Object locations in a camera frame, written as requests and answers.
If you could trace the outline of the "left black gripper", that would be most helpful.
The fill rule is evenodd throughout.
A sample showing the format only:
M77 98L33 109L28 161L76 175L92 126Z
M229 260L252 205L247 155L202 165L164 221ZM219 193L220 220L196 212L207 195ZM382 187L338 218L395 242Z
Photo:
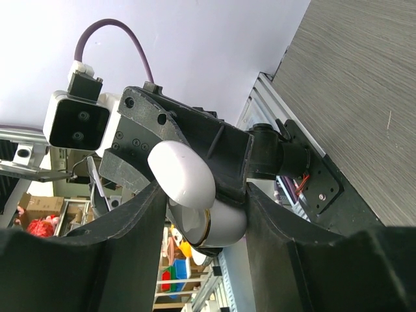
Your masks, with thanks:
M189 146L207 163L218 199L244 202L254 137L218 119L215 112L188 107L161 90L146 83L123 91L120 121L103 152L99 174L138 194L155 179L147 163L150 151L161 141L173 140Z

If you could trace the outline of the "white charging case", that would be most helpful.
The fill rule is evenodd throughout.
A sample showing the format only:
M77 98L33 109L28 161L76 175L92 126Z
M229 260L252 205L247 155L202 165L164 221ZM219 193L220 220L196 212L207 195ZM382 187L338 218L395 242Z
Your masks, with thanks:
M150 151L148 165L168 197L173 223L193 247L223 248L244 236L245 212L216 199L212 171L190 147L162 141Z

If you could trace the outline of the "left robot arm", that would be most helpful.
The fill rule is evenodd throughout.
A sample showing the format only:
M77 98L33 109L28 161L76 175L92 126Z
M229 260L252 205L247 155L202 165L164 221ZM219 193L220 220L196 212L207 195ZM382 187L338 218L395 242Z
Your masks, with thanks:
M99 173L139 192L154 180L148 164L163 140L183 143L210 168L217 196L242 203L247 179L296 181L312 223L341 235L381 225L380 219L328 157L321 155L294 120L238 129L213 111L166 97L152 83L128 86L115 103L119 114L109 131Z

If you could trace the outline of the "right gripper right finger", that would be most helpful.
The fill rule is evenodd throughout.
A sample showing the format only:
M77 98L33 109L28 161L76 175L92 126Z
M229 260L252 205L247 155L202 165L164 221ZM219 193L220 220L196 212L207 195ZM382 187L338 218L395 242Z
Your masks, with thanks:
M249 183L246 245L258 311L414 311L415 229L344 237Z

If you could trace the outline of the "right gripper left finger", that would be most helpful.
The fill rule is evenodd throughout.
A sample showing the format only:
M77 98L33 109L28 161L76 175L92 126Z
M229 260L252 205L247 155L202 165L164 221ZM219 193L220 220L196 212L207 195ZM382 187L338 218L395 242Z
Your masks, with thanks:
M64 237L1 231L2 311L151 311L166 213L156 182Z

